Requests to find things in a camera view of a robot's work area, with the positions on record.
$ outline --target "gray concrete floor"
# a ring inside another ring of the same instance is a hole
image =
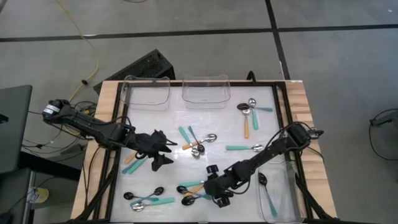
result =
[[[263,0],[122,0],[64,1],[84,34],[120,34],[170,30],[270,28]],[[272,1],[279,27],[393,24],[397,1]],[[0,13],[1,37],[77,35],[53,0],[8,0]],[[368,123],[379,111],[397,107],[397,29],[281,33],[292,79],[304,80],[315,124],[325,130],[320,140],[337,214],[344,220],[394,223],[398,220],[398,162],[371,151]],[[93,40],[96,54],[82,40],[0,43],[0,88],[31,84],[30,110],[69,98],[82,78],[101,61],[98,83],[153,49],[185,74],[281,79],[271,33]],[[96,101],[90,87],[76,101]],[[25,137],[45,142],[56,133],[29,115]],[[378,151],[398,157],[396,130],[374,132]],[[66,145],[62,135],[55,145]],[[65,185],[57,183],[62,189]],[[73,194],[75,187],[65,192]],[[38,209],[35,223],[62,222],[73,198]]]

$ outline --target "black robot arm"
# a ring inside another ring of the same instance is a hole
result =
[[[43,110],[43,120],[47,124],[64,124],[79,130],[83,137],[92,136],[100,147],[114,150],[127,147],[136,150],[137,159],[153,157],[152,170],[157,171],[162,165],[173,163],[173,160],[160,155],[159,152],[171,152],[167,147],[170,142],[162,131],[151,135],[135,133],[136,128],[117,123],[116,120],[104,122],[77,111],[67,100],[51,100]]]
[[[208,172],[212,174],[204,183],[206,194],[218,199],[217,204],[220,208],[227,206],[230,204],[229,197],[233,195],[229,188],[237,189],[249,182],[255,170],[275,156],[291,150],[302,150],[310,145],[312,137],[300,123],[293,123],[275,135],[283,132],[283,137],[276,139],[251,159],[239,161],[225,169],[221,176],[217,175],[218,168],[215,165],[209,166]]]

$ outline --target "yellow cable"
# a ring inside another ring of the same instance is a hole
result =
[[[85,41],[93,48],[94,53],[96,53],[96,50],[95,50],[94,45],[93,45],[89,40],[87,40],[87,39],[83,36],[83,34],[81,33],[79,27],[77,26],[75,20],[72,18],[72,16],[71,16],[70,13],[68,12],[68,10],[65,8],[65,6],[61,3],[61,1],[59,1],[59,0],[55,0],[55,1],[56,1],[56,2],[58,3],[58,5],[63,9],[63,11],[65,12],[65,14],[68,16],[69,20],[71,20],[71,21],[73,22],[73,25],[75,25],[76,30],[77,30],[77,31],[79,32],[79,34],[80,34],[80,37],[81,37],[83,40],[85,40]],[[98,72],[98,67],[100,67],[100,60],[97,58],[97,66],[96,66],[94,72],[93,72],[89,77],[87,77],[86,80],[89,80],[89,79],[93,78],[93,77],[97,74],[97,72]],[[72,96],[69,98],[69,102],[71,102],[71,101],[74,99],[74,97],[76,96],[76,94],[79,92],[79,90],[80,90],[82,87],[83,87],[83,84],[80,84],[79,87],[78,87],[78,88],[75,90],[75,92],[72,94]],[[70,134],[75,135],[75,136],[80,135],[80,133],[79,133],[78,131],[72,131],[72,130],[71,130],[68,126],[66,126],[66,125],[65,125],[64,127],[65,127],[65,130],[66,130],[67,132],[69,132]]]

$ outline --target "clear plastic bin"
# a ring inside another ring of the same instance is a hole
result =
[[[291,162],[281,164],[268,164],[257,169],[267,178],[267,191],[269,198],[277,212],[272,214],[271,204],[266,188],[259,184],[259,204],[264,221],[268,223],[302,223],[303,213],[299,208],[299,188],[295,184],[295,171]]]
[[[170,79],[137,78],[129,75],[123,82],[121,100],[135,110],[167,110],[170,101]]]
[[[227,75],[217,77],[193,77],[185,75],[182,81],[182,99],[187,108],[220,109],[231,98],[231,86]]]

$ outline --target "black box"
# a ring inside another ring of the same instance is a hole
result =
[[[104,81],[124,80],[128,75],[134,75],[139,78],[168,77],[171,80],[175,80],[173,65],[157,49],[149,52]],[[102,82],[95,85],[93,89],[97,94],[100,94],[101,87]]]

